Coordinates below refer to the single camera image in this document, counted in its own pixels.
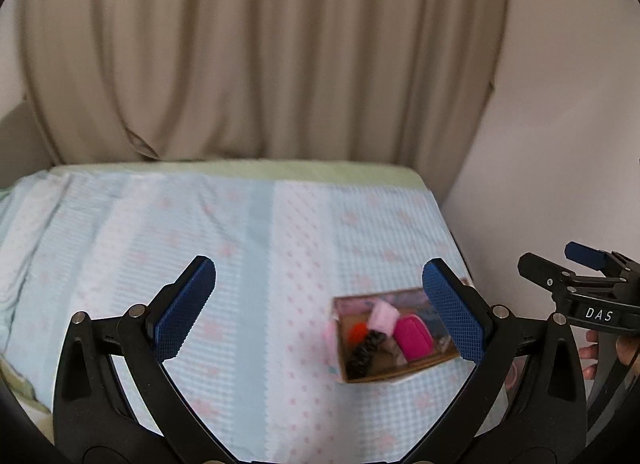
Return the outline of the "person's right hand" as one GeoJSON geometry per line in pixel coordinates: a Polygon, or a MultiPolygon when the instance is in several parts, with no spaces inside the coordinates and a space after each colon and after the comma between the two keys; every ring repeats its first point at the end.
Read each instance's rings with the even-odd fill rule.
{"type": "MultiPolygon", "coordinates": [[[[578,356],[582,360],[593,361],[593,364],[582,370],[585,380],[593,380],[598,370],[600,354],[599,332],[590,330],[586,333],[587,346],[578,349],[578,356]]],[[[639,375],[639,340],[629,336],[620,336],[615,344],[617,359],[628,366],[635,376],[639,375]]]]}

